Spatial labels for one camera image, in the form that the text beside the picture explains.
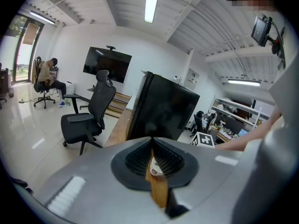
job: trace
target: television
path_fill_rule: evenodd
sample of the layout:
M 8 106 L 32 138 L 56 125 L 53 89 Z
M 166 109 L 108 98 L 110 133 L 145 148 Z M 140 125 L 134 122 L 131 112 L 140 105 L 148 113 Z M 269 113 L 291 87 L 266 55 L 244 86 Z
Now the television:
M 90 47 L 83 72 L 96 75 L 100 70 L 108 70 L 112 81 L 123 83 L 132 56 L 117 51 Z

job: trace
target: chair seat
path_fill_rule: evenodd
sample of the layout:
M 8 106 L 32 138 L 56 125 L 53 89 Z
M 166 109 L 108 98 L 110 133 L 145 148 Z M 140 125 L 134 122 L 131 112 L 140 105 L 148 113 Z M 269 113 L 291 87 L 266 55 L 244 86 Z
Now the chair seat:
M 84 115 L 89 113 L 80 113 L 80 114 L 67 114 L 61 117 L 61 129 L 64 139 L 67 143 L 73 144 L 77 142 L 81 142 L 83 140 L 87 140 L 87 135 L 85 133 L 85 123 L 76 123 L 71 124 L 67 119 L 68 117 Z M 92 136 L 97 136 L 102 133 L 101 127 L 98 123 L 93 120 L 91 121 L 91 132 Z

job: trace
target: glossy tile floor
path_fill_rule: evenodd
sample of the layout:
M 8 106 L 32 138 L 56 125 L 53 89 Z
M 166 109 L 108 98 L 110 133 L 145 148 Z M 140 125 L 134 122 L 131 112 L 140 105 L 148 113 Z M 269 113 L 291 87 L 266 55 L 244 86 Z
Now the glossy tile floor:
M 64 139 L 60 119 L 65 114 L 74 113 L 72 105 L 59 108 L 57 94 L 51 96 L 57 102 L 54 104 L 47 101 L 47 109 L 43 108 L 43 102 L 36 104 L 35 108 L 34 102 L 19 104 L 22 99 L 26 101 L 40 96 L 32 84 L 15 86 L 14 97 L 7 97 L 7 103 L 1 101 L 0 110 L 1 161 L 12 177 L 26 181 L 34 192 L 37 192 L 53 173 L 76 159 L 80 152 L 80 143 L 70 144 L 68 147 L 62 145 Z M 78 100 L 77 104 L 79 106 L 87 103 Z M 117 120 L 105 115 L 106 128 L 96 137 L 96 143 L 105 145 Z M 84 153 L 94 149 L 98 148 L 86 144 Z

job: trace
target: person's hair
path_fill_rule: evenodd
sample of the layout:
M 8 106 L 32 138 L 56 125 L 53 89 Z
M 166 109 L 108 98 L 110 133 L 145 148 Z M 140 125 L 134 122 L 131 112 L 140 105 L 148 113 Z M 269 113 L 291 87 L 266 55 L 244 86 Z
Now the person's hair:
M 51 59 L 51 61 L 53 61 L 53 63 L 54 63 L 54 66 L 56 66 L 56 65 L 57 65 L 57 62 L 58 62 L 58 60 L 57 60 L 56 58 L 52 58 L 52 59 Z

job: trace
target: white ceiling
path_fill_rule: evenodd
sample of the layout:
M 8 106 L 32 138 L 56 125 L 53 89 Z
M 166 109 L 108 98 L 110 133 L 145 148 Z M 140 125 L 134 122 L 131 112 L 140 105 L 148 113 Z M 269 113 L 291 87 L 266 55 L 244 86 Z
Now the white ceiling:
M 27 3 L 66 26 L 114 24 L 165 39 L 186 53 L 196 49 L 220 77 L 241 78 L 246 74 L 249 79 L 272 83 L 277 75 L 278 57 L 269 48 L 263 52 L 250 37 L 255 18 L 261 13 L 271 16 L 281 29 L 284 19 L 276 12 L 256 12 L 226 0 L 158 0 L 150 24 L 144 21 L 145 0 L 63 0 L 55 6 L 57 1 Z

